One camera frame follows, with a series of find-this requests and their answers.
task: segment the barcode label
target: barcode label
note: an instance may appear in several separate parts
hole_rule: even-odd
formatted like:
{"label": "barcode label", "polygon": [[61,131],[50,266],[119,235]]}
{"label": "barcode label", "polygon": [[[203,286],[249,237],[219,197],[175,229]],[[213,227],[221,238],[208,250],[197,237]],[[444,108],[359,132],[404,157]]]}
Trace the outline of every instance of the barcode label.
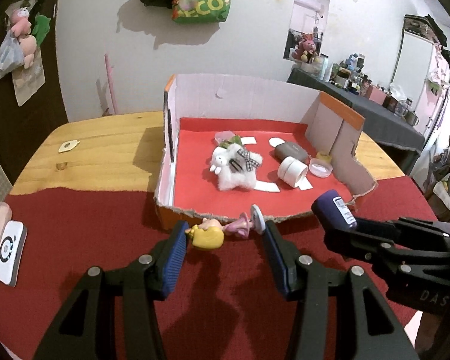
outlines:
{"label": "barcode label", "polygon": [[347,225],[351,225],[352,223],[356,222],[353,214],[350,212],[350,210],[345,205],[345,202],[340,196],[334,198],[334,203],[337,206],[338,210],[340,211],[340,214],[342,214],[342,217],[344,218]]}

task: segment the pink box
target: pink box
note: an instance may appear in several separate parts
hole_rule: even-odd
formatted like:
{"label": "pink box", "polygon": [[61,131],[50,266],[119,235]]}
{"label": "pink box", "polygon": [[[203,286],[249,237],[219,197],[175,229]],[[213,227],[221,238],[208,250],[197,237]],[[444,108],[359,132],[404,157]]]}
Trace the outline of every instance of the pink box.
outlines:
{"label": "pink box", "polygon": [[375,86],[370,85],[367,89],[367,93],[365,93],[365,97],[372,100],[373,102],[376,102],[377,104],[383,105],[387,94],[384,91],[376,88]]}

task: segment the wooden table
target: wooden table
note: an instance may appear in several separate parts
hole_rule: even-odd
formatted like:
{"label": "wooden table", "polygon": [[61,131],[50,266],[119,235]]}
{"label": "wooden table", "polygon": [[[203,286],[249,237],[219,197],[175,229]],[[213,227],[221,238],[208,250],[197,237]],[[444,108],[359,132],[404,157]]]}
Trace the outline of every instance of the wooden table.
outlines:
{"label": "wooden table", "polygon": [[[63,142],[77,139],[71,151]],[[12,195],[66,187],[92,191],[154,191],[164,147],[163,113],[107,116],[68,123],[42,143],[12,188]],[[365,133],[358,160],[378,180],[403,176],[400,168]]]}

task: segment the red cloth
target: red cloth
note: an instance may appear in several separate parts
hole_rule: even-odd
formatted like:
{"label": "red cloth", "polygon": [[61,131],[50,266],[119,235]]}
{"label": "red cloth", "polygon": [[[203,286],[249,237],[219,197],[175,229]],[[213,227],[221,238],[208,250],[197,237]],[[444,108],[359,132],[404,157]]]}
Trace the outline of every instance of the red cloth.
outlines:
{"label": "red cloth", "polygon": [[[209,172],[210,160],[216,147],[215,133],[228,129],[241,137],[256,139],[256,144],[246,145],[246,148],[263,157],[262,166],[257,169],[257,180],[276,183],[279,193],[242,188],[217,193],[218,176]],[[298,143],[315,157],[317,151],[305,138],[306,129],[305,124],[275,120],[181,118],[174,206],[202,214],[212,212],[217,216],[238,218],[241,212],[248,211],[246,207],[257,204],[262,212],[279,218],[311,211],[315,199],[328,190],[336,190],[348,203],[352,199],[350,191],[333,174],[320,178],[308,172],[306,177],[313,189],[307,192],[292,188],[278,178],[280,162],[274,157],[269,139],[277,137]]]}
{"label": "red cloth", "polygon": [[[91,192],[64,188],[8,196],[13,219],[28,237],[15,288],[0,283],[0,340],[24,360],[31,359],[49,323],[81,275],[93,265],[126,266],[167,234],[156,230],[153,195],[145,192]],[[434,219],[407,177],[383,180],[359,212],[365,218],[398,216]],[[345,269],[341,256],[323,244],[314,218],[279,226],[286,239],[332,268]],[[380,290],[386,286],[360,262]],[[391,304],[402,324],[414,310]],[[331,303],[332,317],[334,304]],[[169,360],[283,358],[295,312],[275,290],[256,234],[226,240],[213,252],[189,250],[175,293],[156,302]],[[124,359],[121,309],[117,317],[119,359]],[[330,346],[327,359],[331,359]]]}

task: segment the mirror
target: mirror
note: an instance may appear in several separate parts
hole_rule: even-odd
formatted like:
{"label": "mirror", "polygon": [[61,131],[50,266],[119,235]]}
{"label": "mirror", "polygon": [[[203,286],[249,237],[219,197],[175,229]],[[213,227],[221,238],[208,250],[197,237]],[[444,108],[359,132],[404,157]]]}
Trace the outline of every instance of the mirror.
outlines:
{"label": "mirror", "polygon": [[320,54],[329,4],[330,0],[294,0],[285,59],[311,62],[314,53]]}

